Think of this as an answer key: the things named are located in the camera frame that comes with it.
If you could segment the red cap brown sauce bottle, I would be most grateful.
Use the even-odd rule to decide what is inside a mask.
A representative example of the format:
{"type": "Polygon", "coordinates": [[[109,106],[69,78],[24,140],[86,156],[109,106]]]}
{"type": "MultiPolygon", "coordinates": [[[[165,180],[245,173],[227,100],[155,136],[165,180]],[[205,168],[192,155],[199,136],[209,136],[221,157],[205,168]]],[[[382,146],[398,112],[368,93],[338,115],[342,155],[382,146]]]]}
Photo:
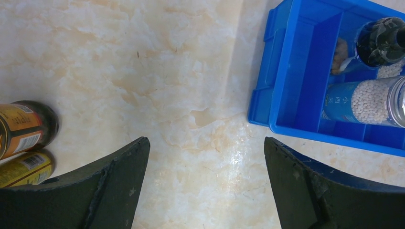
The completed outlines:
{"type": "Polygon", "coordinates": [[[0,158],[37,150],[57,136],[60,120],[48,105],[21,100],[0,105],[0,158]]]}

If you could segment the blue plastic divided bin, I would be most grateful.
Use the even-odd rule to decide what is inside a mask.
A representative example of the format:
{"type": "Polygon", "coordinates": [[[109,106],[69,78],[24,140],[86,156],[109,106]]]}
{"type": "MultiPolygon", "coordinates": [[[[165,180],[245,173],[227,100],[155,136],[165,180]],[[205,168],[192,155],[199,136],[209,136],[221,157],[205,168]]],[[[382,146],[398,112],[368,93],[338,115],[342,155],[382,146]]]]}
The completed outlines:
{"type": "Polygon", "coordinates": [[[377,77],[377,71],[331,76],[344,32],[403,11],[369,0],[285,0],[269,12],[264,52],[248,121],[274,133],[405,155],[403,128],[335,122],[321,117],[329,84],[377,77]]]}

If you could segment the silver cap white bead jar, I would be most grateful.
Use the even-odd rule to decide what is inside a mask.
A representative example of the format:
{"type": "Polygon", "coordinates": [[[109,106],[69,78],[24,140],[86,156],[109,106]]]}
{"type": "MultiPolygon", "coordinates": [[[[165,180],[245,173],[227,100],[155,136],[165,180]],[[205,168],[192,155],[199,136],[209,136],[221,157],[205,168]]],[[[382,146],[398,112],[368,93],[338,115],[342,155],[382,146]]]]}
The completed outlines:
{"type": "Polygon", "coordinates": [[[405,77],[331,84],[322,118],[332,121],[405,126],[405,77]]]}

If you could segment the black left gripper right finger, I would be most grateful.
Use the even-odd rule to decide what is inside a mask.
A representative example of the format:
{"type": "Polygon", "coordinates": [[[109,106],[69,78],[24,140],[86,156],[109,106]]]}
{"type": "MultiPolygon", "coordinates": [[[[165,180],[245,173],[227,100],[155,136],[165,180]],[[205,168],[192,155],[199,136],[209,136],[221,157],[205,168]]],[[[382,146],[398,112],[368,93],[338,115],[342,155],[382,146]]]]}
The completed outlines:
{"type": "Polygon", "coordinates": [[[282,228],[404,228],[403,187],[342,172],[272,137],[264,154],[282,228]]]}

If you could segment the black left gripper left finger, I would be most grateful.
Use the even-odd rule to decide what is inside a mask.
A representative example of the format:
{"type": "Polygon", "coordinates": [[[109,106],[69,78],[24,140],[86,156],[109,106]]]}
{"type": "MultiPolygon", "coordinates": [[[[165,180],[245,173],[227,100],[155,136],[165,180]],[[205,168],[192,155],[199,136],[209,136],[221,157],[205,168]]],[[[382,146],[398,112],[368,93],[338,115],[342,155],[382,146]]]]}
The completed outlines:
{"type": "Polygon", "coordinates": [[[144,180],[150,142],[116,152],[39,185],[2,188],[3,229],[129,229],[144,180]]]}

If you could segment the black pourer cap grain jar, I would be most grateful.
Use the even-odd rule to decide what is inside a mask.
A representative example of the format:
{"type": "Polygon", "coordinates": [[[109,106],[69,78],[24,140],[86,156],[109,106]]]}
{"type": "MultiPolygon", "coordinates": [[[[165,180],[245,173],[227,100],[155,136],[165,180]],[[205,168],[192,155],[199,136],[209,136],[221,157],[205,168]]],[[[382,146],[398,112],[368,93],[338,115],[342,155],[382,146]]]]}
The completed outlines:
{"type": "Polygon", "coordinates": [[[405,61],[401,60],[389,66],[383,66],[378,70],[377,79],[397,77],[405,74],[405,61]]]}

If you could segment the yellow label oil bottle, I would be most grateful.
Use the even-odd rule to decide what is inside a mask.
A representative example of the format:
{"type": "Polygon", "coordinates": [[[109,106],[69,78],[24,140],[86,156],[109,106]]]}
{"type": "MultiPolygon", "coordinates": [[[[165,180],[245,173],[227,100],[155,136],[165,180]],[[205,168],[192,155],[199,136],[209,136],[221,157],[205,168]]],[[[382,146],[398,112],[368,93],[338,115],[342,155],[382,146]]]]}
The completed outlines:
{"type": "Polygon", "coordinates": [[[0,165],[0,187],[38,185],[47,180],[56,168],[56,160],[48,150],[26,152],[0,165]]]}

